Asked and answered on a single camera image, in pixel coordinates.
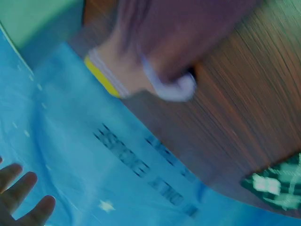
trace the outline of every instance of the fingers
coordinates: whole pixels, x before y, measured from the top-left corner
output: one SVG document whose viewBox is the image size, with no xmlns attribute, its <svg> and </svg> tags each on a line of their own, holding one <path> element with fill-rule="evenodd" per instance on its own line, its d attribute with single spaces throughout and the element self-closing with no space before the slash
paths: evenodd
<svg viewBox="0 0 301 226">
<path fill-rule="evenodd" d="M 0 170 L 0 193 L 3 193 L 11 182 L 22 172 L 19 164 L 11 164 Z"/>
<path fill-rule="evenodd" d="M 1 200 L 10 213 L 19 207 L 37 180 L 35 173 L 28 172 L 2 194 Z"/>
<path fill-rule="evenodd" d="M 55 207 L 55 199 L 52 196 L 45 196 L 36 207 L 17 220 L 22 226 L 43 226 L 52 214 Z"/>
</svg>

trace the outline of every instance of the blue cloth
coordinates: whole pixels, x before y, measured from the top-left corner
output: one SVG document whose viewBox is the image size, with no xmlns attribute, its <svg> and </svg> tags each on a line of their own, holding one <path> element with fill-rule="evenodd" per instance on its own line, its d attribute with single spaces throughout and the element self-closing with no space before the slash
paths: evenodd
<svg viewBox="0 0 301 226">
<path fill-rule="evenodd" d="M 301 223 L 208 188 L 62 44 L 31 73 L 0 33 L 0 151 L 46 194 L 48 226 L 286 226 Z"/>
</svg>

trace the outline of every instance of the dashed white line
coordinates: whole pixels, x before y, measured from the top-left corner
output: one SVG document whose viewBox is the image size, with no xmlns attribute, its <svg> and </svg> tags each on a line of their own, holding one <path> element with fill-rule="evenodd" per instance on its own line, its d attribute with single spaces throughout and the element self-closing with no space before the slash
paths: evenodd
<svg viewBox="0 0 301 226">
<path fill-rule="evenodd" d="M 13 122 L 13 126 L 17 129 L 18 127 L 17 127 L 17 125 Z"/>
<path fill-rule="evenodd" d="M 24 134 L 25 134 L 25 136 L 30 137 L 30 134 L 27 130 L 24 130 Z"/>
<path fill-rule="evenodd" d="M 47 106 L 44 103 L 42 103 L 41 105 L 44 109 L 47 109 Z"/>
<path fill-rule="evenodd" d="M 43 88 L 42 88 L 42 86 L 41 86 L 40 84 L 38 84 L 37 87 L 38 87 L 38 89 L 39 89 L 40 91 L 43 90 Z"/>
</svg>

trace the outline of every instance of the white star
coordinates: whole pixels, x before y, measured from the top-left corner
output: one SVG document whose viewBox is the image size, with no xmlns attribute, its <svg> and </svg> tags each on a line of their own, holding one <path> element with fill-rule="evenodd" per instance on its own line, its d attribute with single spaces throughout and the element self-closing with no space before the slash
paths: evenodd
<svg viewBox="0 0 301 226">
<path fill-rule="evenodd" d="M 113 207 L 113 204 L 110 201 L 105 201 L 104 202 L 104 201 L 100 200 L 99 207 L 102 210 L 106 211 L 107 213 L 109 213 L 112 210 L 115 210 L 115 208 Z"/>
</svg>

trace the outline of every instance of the wood grain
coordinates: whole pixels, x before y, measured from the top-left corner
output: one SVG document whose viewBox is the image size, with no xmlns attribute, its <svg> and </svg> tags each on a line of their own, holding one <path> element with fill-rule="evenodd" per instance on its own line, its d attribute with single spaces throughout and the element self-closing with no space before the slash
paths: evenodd
<svg viewBox="0 0 301 226">
<path fill-rule="evenodd" d="M 239 182 L 301 147 L 300 21 L 300 1 L 265 0 L 196 65 L 193 100 L 140 93 L 124 101 L 206 185 L 297 218 L 301 211 L 274 210 Z"/>
</svg>

